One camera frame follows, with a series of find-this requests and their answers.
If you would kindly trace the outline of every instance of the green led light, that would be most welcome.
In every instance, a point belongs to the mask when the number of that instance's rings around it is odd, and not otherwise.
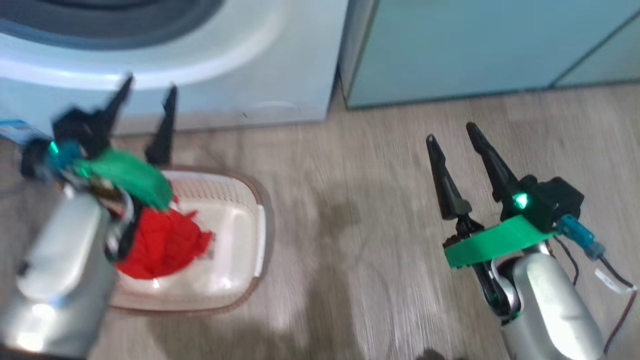
[[[56,142],[49,143],[49,151],[52,152],[54,155],[60,152],[60,150],[58,149],[58,146],[56,145]]]
[[[85,168],[76,169],[76,173],[82,177],[89,178],[90,174],[86,171]]]
[[[513,200],[515,200],[516,206],[518,206],[520,209],[524,209],[529,203],[529,196],[525,193],[518,193],[513,197]]]

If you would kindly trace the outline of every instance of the washing machine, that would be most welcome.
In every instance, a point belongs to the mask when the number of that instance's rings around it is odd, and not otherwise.
[[[116,133],[324,119],[348,0],[0,0],[0,127],[51,133],[135,83]]]

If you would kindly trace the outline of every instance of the green mounting bracket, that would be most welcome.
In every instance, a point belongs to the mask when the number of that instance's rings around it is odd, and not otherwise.
[[[74,166],[79,176],[107,179],[154,209],[167,210],[173,198],[171,184],[162,172],[129,152],[108,148],[98,158],[78,160]]]
[[[444,254],[451,268],[461,268],[509,255],[556,234],[555,231],[541,233],[518,215],[445,248]]]

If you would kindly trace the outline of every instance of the washing machine door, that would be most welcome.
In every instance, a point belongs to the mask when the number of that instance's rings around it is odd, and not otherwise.
[[[267,49],[289,0],[20,0],[2,6],[0,76],[81,90],[211,79]]]

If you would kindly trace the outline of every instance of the black cable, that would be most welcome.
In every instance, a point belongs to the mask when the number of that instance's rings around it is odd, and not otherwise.
[[[624,277],[622,277],[622,276],[620,276],[620,274],[618,274],[618,272],[613,268],[613,266],[611,266],[611,264],[607,261],[607,259],[604,257],[604,255],[598,256],[598,259],[600,260],[600,262],[602,262],[604,267],[607,268],[607,270],[611,273],[611,275],[613,275],[613,277],[616,278],[616,280],[618,280],[620,283],[624,284],[626,287],[628,287],[630,289],[636,289],[636,287],[631,282],[628,282]],[[629,302],[627,302],[627,306],[623,310],[622,315],[620,316],[620,319],[618,320],[618,323],[616,324],[616,326],[611,331],[611,334],[609,335],[609,338],[607,338],[607,342],[604,345],[604,354],[605,355],[607,353],[609,353],[609,348],[611,347],[611,344],[613,343],[613,338],[617,335],[618,331],[620,331],[620,328],[622,328],[622,324],[625,323],[625,320],[627,319],[627,315],[629,315],[629,312],[631,311],[631,308],[633,307],[634,302],[636,301],[636,295],[637,295],[637,289],[632,292],[631,297],[629,298]]]
[[[573,269],[575,270],[575,275],[573,276],[573,285],[575,286],[578,283],[578,276],[580,276],[580,269],[578,268],[578,262],[573,258],[573,255],[571,255],[569,248],[562,242],[562,240],[560,240],[557,236],[554,236],[554,239],[556,239],[558,244],[560,244],[560,247],[566,254],[566,257],[569,258],[569,261],[571,261],[571,264],[573,265]]]
[[[611,273],[611,275],[613,275],[613,277],[616,278],[616,280],[618,280],[620,283],[624,284],[626,287],[630,289],[634,287],[634,285],[631,282],[628,282],[627,280],[625,280],[624,277],[620,276],[620,274],[618,274],[618,272],[615,271],[613,266],[611,266],[611,264],[607,261],[607,258],[605,258],[604,255],[598,256],[598,259],[600,260],[600,262],[602,262],[604,267],[607,268],[607,270]]]

